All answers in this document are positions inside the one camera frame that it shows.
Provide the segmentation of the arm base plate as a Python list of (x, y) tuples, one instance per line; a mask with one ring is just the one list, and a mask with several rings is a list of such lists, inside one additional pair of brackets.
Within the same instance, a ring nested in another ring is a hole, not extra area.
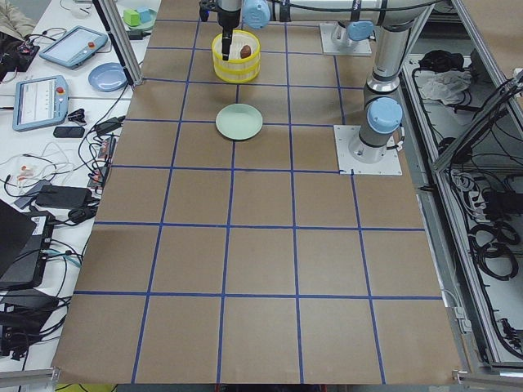
[(371, 56), (369, 38), (374, 24), (368, 20), (320, 24), (322, 50), (331, 56)]
[(342, 175), (401, 176), (394, 137), (387, 144), (370, 147), (360, 139), (359, 125), (334, 125), (338, 172)]

